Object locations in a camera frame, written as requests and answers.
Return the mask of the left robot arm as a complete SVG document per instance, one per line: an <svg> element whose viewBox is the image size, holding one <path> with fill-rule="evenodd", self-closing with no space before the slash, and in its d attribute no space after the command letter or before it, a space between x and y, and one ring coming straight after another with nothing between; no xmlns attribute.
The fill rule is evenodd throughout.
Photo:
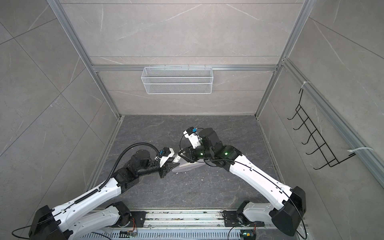
<svg viewBox="0 0 384 240"><path fill-rule="evenodd" d="M134 226L131 211L123 202L110 204L92 213L96 207L119 196L139 182L139 177L159 173L164 178L179 166L181 157L172 148L164 148L160 157L151 159L147 150L139 150L106 182L62 205L40 208L29 231L31 240L73 240L103 227Z"/></svg>

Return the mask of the beige letter paper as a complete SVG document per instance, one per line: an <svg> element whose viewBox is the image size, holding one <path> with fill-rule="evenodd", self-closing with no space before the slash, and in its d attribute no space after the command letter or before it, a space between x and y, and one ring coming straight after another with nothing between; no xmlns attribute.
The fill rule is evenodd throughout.
<svg viewBox="0 0 384 240"><path fill-rule="evenodd" d="M195 162L195 163L186 163L186 166L201 166L203 163L198 163L198 162Z"/></svg>

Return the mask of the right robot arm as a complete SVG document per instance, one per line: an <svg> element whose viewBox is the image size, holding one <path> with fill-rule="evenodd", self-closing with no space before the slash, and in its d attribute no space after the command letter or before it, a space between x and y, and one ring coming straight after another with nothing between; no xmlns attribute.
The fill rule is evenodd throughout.
<svg viewBox="0 0 384 240"><path fill-rule="evenodd" d="M293 237L304 223L306 193L296 186L291 188L274 179L254 165L240 150L224 145L212 128L190 127L183 133L190 146L180 149L178 155L191 164L213 164L241 178L261 193L269 205L260 207L245 201L237 210L241 225L252 222L272 223L287 236Z"/></svg>

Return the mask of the grey purple envelope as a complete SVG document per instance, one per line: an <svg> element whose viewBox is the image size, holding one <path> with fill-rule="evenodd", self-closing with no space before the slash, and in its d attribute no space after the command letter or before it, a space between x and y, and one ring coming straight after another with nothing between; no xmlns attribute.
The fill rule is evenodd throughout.
<svg viewBox="0 0 384 240"><path fill-rule="evenodd" d="M196 168L199 168L199 167L202 167L205 165L206 165L205 163L203 163L201 166L186 166L186 164L185 164L185 165L180 166L179 171L177 173L191 171L193 169L196 169Z"/></svg>

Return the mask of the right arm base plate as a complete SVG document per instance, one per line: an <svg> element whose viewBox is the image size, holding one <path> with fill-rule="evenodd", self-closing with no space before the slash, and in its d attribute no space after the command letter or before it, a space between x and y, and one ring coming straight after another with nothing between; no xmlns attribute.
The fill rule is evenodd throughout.
<svg viewBox="0 0 384 240"><path fill-rule="evenodd" d="M240 224L236 211L222 211L225 227L234 227Z"/></svg>

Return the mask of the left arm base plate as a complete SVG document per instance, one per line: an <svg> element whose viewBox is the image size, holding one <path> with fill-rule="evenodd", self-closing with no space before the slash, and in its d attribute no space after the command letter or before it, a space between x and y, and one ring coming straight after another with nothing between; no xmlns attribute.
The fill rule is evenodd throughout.
<svg viewBox="0 0 384 240"><path fill-rule="evenodd" d="M126 228L132 229L134 226L134 222L135 222L136 228L143 228L146 215L147 215L147 212L145 211L131 212L131 216L129 218L130 221L129 221L129 224L126 226Z"/></svg>

